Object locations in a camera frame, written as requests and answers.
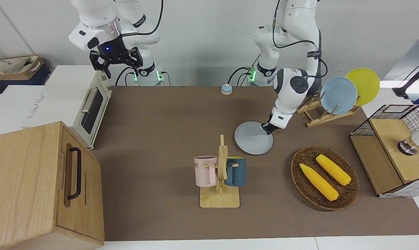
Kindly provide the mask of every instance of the corn cob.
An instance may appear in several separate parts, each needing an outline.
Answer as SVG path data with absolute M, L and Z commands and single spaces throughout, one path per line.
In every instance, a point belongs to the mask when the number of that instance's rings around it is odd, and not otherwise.
M 340 166 L 328 159 L 325 155 L 320 154 L 316 157 L 316 161 L 342 186 L 350 183 L 351 177 L 343 171 Z
M 300 163 L 300 168 L 314 187 L 316 187 L 329 201 L 334 201 L 339 197 L 339 193 L 314 169 L 302 163 Z

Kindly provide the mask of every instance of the cable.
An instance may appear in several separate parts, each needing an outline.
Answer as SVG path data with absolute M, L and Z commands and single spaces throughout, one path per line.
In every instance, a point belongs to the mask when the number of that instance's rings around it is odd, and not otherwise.
M 234 74 L 236 74 L 239 70 L 243 70 L 243 69 L 245 69 L 245 70 L 249 70 L 249 68 L 248 68 L 248 67 L 241 67 L 241 68 L 236 69 L 236 70 L 235 70 L 235 71 L 231 74 L 231 76 L 229 77 L 228 84 L 231 82 L 231 78 L 234 76 Z
M 248 71 L 248 73 L 243 73 L 243 74 L 241 74 L 241 75 L 238 77 L 238 80 L 237 80 L 237 85 L 236 85 L 236 86 L 238 86 L 238 83 L 240 82 L 241 77 L 242 77 L 242 76 L 245 76 L 245 78 L 246 78 L 246 76 L 247 76 L 247 75 L 249 75 L 249 71 Z
M 319 57 L 319 60 L 320 60 L 321 63 L 323 63 L 325 65 L 325 74 L 323 74 L 322 76 L 305 76 L 306 79 L 308 79 L 309 77 L 312 77 L 312 78 L 322 78 L 322 77 L 325 77 L 328 74 L 328 66 L 327 66 L 327 64 L 320 57 Z
M 405 78 L 404 78 L 404 80 L 402 80 L 402 82 L 399 84 L 399 86 L 401 86 L 402 84 L 403 84 L 403 82 L 414 72 L 414 71 L 416 71 L 417 69 L 419 68 L 419 65 L 414 69 L 414 70 L 412 70 L 411 72 L 410 72 L 410 74 L 408 74 L 408 76 L 405 76 Z
M 285 46 L 277 46 L 275 38 L 274 38 L 274 31 L 276 30 L 277 10 L 279 9 L 279 4 L 280 4 L 280 0 L 277 2 L 276 10 L 274 11 L 274 18 L 273 18 L 273 43 L 274 43 L 274 46 L 276 46 L 276 48 L 278 48 L 278 49 L 283 49 L 283 48 L 293 46 L 294 44 L 298 44 L 298 43 L 311 43 L 313 45 L 316 45 L 313 41 L 301 40 L 301 41 L 297 41 L 297 42 L 294 42 L 292 44 L 288 44 L 288 45 L 285 45 Z
M 133 74 L 134 75 L 135 73 L 133 73 L 133 72 L 126 73 L 126 75 L 125 75 L 125 85 L 126 86 L 127 86 L 127 79 L 126 78 L 127 78 L 127 75 L 129 75 L 129 74 Z
M 260 57 L 260 53 L 259 53 L 259 55 L 257 56 L 257 58 L 254 60 L 254 62 L 251 64 L 251 67 L 254 67 L 254 64 L 255 64 L 255 62 L 257 62 L 257 60 L 259 60 L 259 57 Z M 240 86 L 243 84 L 243 82 L 245 81 L 245 79 L 246 79 L 246 76 L 243 78 L 243 81 L 242 81 L 242 83 L 240 84 Z
M 155 26 L 154 30 L 152 30 L 149 33 L 137 33 L 137 32 L 132 32 L 132 33 L 126 33 L 126 34 L 122 34 L 121 36 L 131 36 L 131 35 L 151 35 L 152 33 L 154 33 L 155 31 L 157 31 L 158 27 L 160 26 L 160 21 L 161 21 L 161 17 L 163 16 L 163 0 L 161 0 L 161 7 L 160 7 L 160 16 L 158 17 L 158 22 L 157 22 L 157 26 Z
M 120 72 L 120 74 L 118 75 L 118 77 L 117 77 L 117 81 L 115 81 L 115 86 L 117 86 L 117 84 L 118 84 L 118 81 L 120 80 L 120 77 L 121 77 L 121 75 L 126 71 L 126 70 L 128 70 L 128 69 L 130 69 L 131 67 L 126 67 L 124 70 L 122 70 L 121 72 Z
M 306 103 L 308 100 L 310 100 L 311 98 L 318 97 L 319 95 L 320 95 L 320 93 L 314 93 L 314 94 L 312 94 L 312 95 L 307 95 L 306 97 L 308 97 L 308 99 L 306 99 L 306 100 L 302 103 L 302 105 L 301 105 L 301 106 L 304 106 L 304 105 L 305 105 L 305 103 Z
M 169 76 L 169 73 L 168 73 L 168 72 L 166 72 L 166 71 L 162 71 L 161 73 L 165 73 L 165 74 L 167 74 L 167 75 L 168 75 L 169 85 L 170 85 L 170 86 L 172 86 L 172 85 L 171 85 L 171 77 Z

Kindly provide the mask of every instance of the mug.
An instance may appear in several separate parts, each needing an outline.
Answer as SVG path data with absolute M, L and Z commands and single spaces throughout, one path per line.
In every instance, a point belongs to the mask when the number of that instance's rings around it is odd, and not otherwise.
M 246 184 L 246 157 L 228 156 L 226 167 L 228 179 L 225 180 L 225 185 L 242 187 Z
M 217 157 L 212 155 L 194 158 L 195 184 L 199 187 L 212 187 L 217 184 Z

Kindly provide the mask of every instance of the wicker basket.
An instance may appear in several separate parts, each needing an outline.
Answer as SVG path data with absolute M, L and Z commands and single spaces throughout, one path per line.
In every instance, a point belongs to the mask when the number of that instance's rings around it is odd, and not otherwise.
M 320 154 L 325 155 L 340 166 L 351 177 L 351 182 L 346 186 L 342 186 L 331 177 L 316 161 L 316 157 Z M 303 174 L 299 166 L 300 163 L 311 167 L 330 183 L 331 186 L 338 191 L 339 198 L 335 201 L 328 201 L 328 199 L 325 198 L 325 196 L 323 196 Z M 324 147 L 309 146 L 300 149 L 291 161 L 291 175 L 296 188 L 303 197 L 322 209 L 340 210 L 347 208 L 351 206 L 359 196 L 359 181 L 351 165 L 338 153 Z

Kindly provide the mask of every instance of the black handle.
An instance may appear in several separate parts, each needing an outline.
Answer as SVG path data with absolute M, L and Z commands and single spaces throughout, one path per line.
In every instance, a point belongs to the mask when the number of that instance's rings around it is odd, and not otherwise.
M 68 200 L 77 198 L 81 193 L 81 150 L 79 148 L 70 148 L 70 152 L 77 152 L 76 157 L 76 192 L 68 196 Z

